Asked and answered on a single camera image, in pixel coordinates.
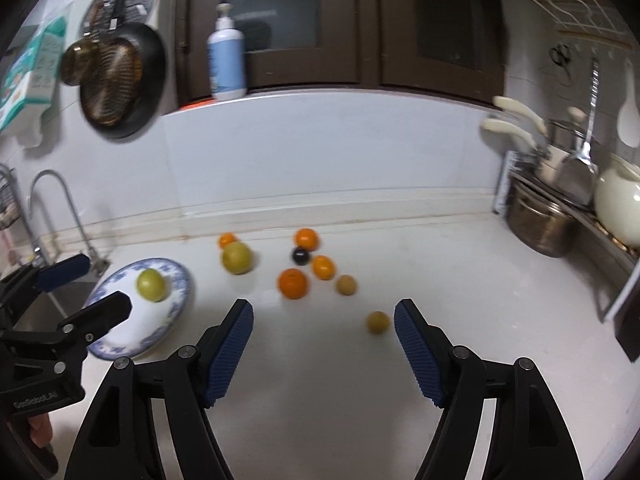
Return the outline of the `person hand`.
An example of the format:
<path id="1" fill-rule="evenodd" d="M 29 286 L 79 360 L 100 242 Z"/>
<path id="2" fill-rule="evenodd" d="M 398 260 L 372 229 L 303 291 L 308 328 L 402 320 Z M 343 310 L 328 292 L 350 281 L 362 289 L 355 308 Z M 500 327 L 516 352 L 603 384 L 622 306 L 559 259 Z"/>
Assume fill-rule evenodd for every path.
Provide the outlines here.
<path id="1" fill-rule="evenodd" d="M 48 446 L 53 438 L 53 429 L 48 414 L 41 414 L 34 417 L 29 417 L 29 434 L 32 438 L 34 445 L 38 448 L 45 448 Z"/>

